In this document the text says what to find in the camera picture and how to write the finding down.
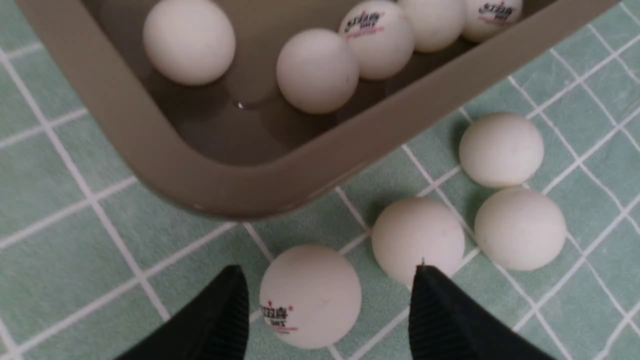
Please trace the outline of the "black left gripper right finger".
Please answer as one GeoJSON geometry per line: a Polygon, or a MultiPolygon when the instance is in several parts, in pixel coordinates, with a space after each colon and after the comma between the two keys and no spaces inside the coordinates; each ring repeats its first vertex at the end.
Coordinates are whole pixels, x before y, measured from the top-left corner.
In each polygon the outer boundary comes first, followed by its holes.
{"type": "Polygon", "coordinates": [[[416,266],[408,317],[414,360],[551,360],[437,267],[416,266]]]}

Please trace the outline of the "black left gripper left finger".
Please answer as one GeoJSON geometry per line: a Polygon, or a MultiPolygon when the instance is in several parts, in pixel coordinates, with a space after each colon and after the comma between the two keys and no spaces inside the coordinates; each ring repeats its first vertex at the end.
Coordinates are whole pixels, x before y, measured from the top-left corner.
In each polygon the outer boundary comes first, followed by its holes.
{"type": "Polygon", "coordinates": [[[119,360],[243,360],[250,332],[249,288],[228,265],[169,321],[119,360]]]}

